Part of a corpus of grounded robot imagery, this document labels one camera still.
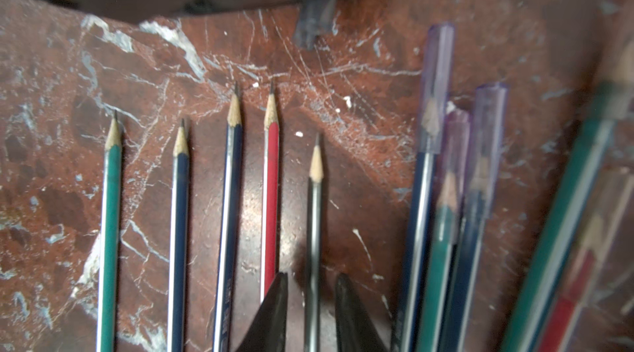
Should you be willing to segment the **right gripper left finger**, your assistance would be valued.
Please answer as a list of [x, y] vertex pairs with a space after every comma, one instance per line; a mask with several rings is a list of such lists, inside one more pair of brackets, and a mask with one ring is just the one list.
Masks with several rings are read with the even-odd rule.
[[288, 275], [280, 272], [252, 321], [237, 352], [282, 352], [286, 348]]

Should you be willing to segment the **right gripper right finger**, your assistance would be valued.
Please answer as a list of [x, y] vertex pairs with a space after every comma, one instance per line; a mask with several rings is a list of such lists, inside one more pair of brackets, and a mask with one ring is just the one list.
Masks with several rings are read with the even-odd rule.
[[387, 351], [347, 274], [336, 279], [335, 321], [338, 351]]

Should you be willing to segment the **dark blue pencil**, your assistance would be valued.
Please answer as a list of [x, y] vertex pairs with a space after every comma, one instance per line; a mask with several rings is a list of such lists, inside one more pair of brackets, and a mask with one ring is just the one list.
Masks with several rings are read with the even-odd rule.
[[170, 217], [167, 351], [183, 351], [186, 310], [190, 155], [185, 122], [178, 127], [173, 149]]

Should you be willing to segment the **blue striped pencil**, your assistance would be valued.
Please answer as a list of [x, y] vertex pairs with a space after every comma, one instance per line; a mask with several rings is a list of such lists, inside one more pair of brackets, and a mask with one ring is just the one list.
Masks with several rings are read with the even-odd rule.
[[242, 170], [243, 123], [239, 87], [235, 86], [229, 104], [221, 213], [220, 249], [216, 285], [216, 305], [212, 347], [229, 350], [229, 334], [234, 288], [235, 259], [239, 230], [239, 187]]

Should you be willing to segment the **red striped pencil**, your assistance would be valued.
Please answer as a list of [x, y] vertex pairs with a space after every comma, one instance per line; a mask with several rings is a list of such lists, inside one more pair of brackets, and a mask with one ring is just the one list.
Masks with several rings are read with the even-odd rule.
[[279, 120], [274, 83], [271, 82], [264, 116], [263, 215], [261, 240], [260, 300], [263, 301], [277, 274], [278, 261]]

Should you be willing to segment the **blue tinted pencil cap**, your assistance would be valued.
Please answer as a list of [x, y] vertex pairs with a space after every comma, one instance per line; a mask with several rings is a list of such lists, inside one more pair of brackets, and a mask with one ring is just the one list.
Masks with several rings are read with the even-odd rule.
[[300, 7], [293, 40], [299, 48], [312, 50], [318, 37], [332, 32], [337, 0], [307, 0]]

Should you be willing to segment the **blue pencil purple cap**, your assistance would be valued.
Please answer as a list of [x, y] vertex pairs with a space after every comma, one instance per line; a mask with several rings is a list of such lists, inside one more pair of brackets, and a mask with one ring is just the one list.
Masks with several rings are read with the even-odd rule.
[[425, 41], [415, 139], [414, 183], [405, 235], [401, 287], [391, 334], [392, 351], [414, 350], [429, 244], [434, 167], [442, 148], [455, 37], [454, 25], [443, 22], [429, 29]]

